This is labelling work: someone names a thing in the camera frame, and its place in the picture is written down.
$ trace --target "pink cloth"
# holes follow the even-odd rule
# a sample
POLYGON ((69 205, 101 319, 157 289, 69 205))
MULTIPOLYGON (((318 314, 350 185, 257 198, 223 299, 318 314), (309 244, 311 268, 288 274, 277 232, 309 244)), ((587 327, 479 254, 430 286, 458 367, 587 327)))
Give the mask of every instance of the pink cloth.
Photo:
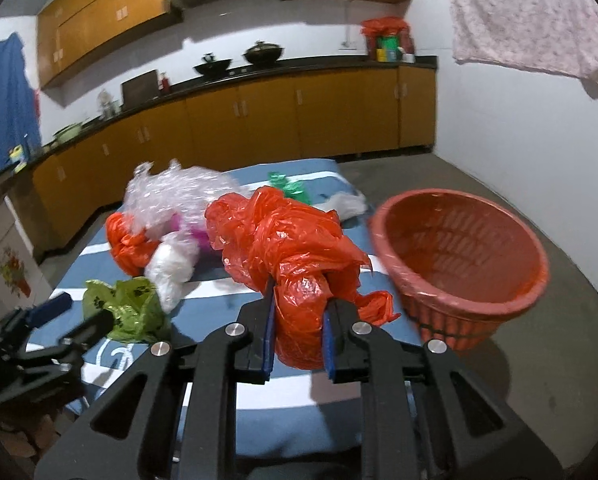
POLYGON ((598 83, 595 0, 450 0, 459 61, 493 62, 598 83))

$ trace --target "green plastic bag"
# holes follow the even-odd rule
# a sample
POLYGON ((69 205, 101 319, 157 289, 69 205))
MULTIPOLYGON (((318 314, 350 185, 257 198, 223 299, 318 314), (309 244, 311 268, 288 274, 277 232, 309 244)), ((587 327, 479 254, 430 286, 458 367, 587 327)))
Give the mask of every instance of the green plastic bag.
POLYGON ((300 180, 291 182, 284 174, 278 173, 276 171, 270 171, 268 173, 268 181, 272 187, 276 187, 277 189, 283 191, 286 198, 292 198, 297 200, 297 202, 303 202, 307 205, 313 204, 303 188, 303 183, 300 180))
POLYGON ((84 319, 100 308, 114 315, 110 339, 121 343, 156 343, 170 338, 170 319, 163 313, 157 289, 147 278, 116 282, 115 286, 88 280, 83 293, 84 319))

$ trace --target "black pot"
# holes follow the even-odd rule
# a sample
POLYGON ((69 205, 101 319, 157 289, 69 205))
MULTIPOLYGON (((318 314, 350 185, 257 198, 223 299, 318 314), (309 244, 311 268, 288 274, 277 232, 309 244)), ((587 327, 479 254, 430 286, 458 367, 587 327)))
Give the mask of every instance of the black pot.
POLYGON ((249 63, 255 66, 270 66, 278 60, 284 53, 284 49, 274 43, 264 43, 257 41, 255 46, 251 46, 243 54, 243 57, 249 63))
POLYGON ((206 77, 222 77, 225 71, 228 70, 232 59, 218 59, 217 61, 206 61, 201 65, 197 65, 195 70, 206 77))

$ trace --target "bed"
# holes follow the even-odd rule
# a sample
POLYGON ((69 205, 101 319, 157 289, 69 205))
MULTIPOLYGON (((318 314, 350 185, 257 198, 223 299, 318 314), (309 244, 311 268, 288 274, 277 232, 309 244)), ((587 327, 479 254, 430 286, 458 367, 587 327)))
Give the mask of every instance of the bed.
MULTIPOLYGON (((242 186, 250 189, 266 183, 269 171, 278 171, 304 182, 313 203, 325 202, 339 191, 354 192, 339 174, 332 160, 308 159, 260 164, 229 172, 242 186)), ((362 294, 388 290, 395 297, 396 312, 403 312, 396 291, 378 258, 373 255, 366 218, 344 222, 345 234, 370 254, 374 272, 362 271, 362 294)), ((116 266, 108 252, 105 230, 92 238, 70 267, 57 292, 68 292, 72 308, 32 333, 28 349, 52 346, 58 338, 82 321, 80 300, 89 279, 114 283, 127 276, 116 266)), ((173 325, 182 334, 203 340, 216 328, 233 322, 242 304, 260 294, 228 277, 220 258, 209 259, 195 269, 186 284, 185 300, 171 313, 173 325)), ((385 325, 394 338, 421 344, 416 328, 405 315, 385 325)), ((121 344, 103 339, 84 355, 82 380, 87 393, 69 408, 79 414, 146 350, 145 344, 121 344)), ((184 409, 188 403, 188 394, 184 409)), ((183 422, 179 434, 183 431, 183 422)), ((332 384, 321 371, 296 370, 275 358, 271 380, 265 386, 237 386, 236 451, 252 458, 290 458, 317 452, 340 452, 360 444, 361 400, 359 384, 332 384)))

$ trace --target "blue cloth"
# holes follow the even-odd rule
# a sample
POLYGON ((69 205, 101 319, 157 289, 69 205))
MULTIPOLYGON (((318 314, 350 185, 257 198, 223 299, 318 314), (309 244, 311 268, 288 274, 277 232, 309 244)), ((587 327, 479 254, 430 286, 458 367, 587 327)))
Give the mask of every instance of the blue cloth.
POLYGON ((21 144, 41 146, 34 91, 26 79, 23 43, 18 34, 0 41, 0 170, 10 163, 10 150, 21 144))
MULTIPOLYGON (((325 202, 337 192, 354 192, 353 187, 338 173, 332 160, 309 159, 260 164, 230 171, 242 186, 266 182, 269 171, 298 177, 313 204, 325 202)), ((344 233, 368 254, 373 247, 366 218, 346 221, 344 233)), ((378 264, 375 272, 362 272, 359 292, 388 290, 393 294, 396 312, 402 316, 383 326, 394 338, 411 344, 421 344, 416 327, 408 320, 399 304, 399 295, 385 270, 378 264)), ((105 229, 101 229, 61 280, 58 290, 74 298, 73 307, 61 316, 35 330, 29 349, 55 345, 58 338, 83 320, 80 298, 89 279, 114 283, 127 276, 115 264, 106 244, 105 229)), ((202 341, 210 332, 234 322, 241 305, 261 298, 257 292, 235 290, 234 282, 223 269, 221 258, 200 260, 185 293, 196 291, 170 314, 179 332, 202 341)), ((100 396, 111 382, 126 370, 142 352, 144 344, 121 344, 103 339, 84 356, 82 380, 86 395, 70 404, 81 413, 100 396)), ((179 425, 183 433, 187 400, 179 425)), ((265 386, 237 386, 236 450, 239 455, 255 458, 287 458, 318 452, 338 452, 361 442, 362 406, 359 385, 330 383, 321 370, 297 370, 275 357, 271 380, 265 386)))

